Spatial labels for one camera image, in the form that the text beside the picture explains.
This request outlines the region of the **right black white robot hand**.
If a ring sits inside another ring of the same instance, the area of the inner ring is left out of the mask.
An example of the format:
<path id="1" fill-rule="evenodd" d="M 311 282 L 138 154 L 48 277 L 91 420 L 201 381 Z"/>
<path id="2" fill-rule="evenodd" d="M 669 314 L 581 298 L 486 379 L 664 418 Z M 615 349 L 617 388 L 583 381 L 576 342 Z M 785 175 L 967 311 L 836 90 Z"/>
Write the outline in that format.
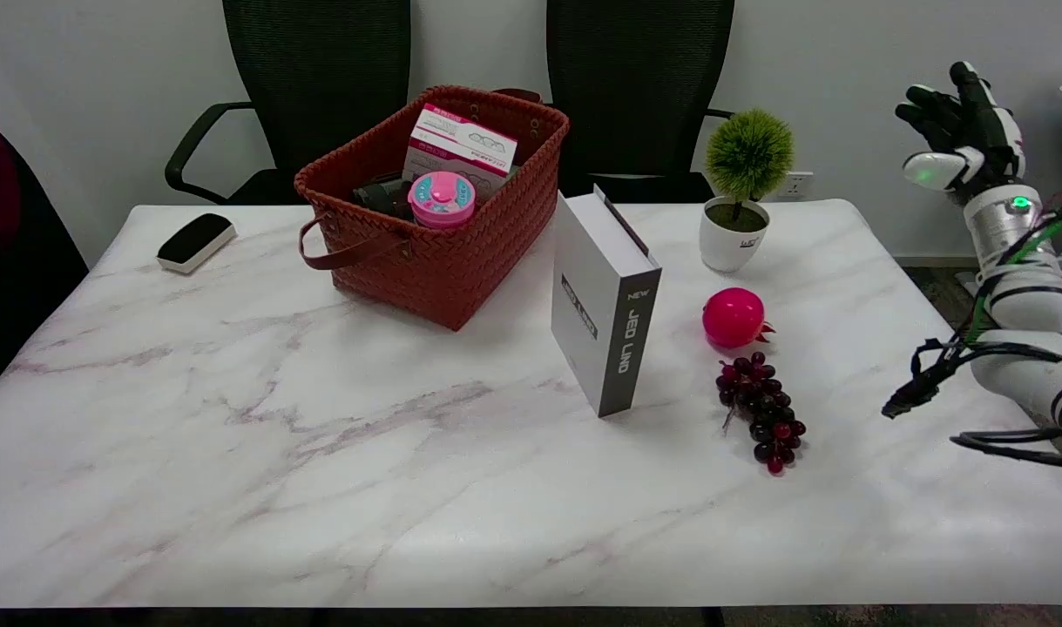
<path id="1" fill-rule="evenodd" d="M 967 61 L 954 63 L 949 74 L 956 95 L 911 84 L 896 105 L 896 117 L 928 143 L 928 151 L 903 162 L 903 175 L 966 204 L 974 196 L 1020 183 L 1027 159 L 1020 125 L 994 99 L 988 80 Z"/>

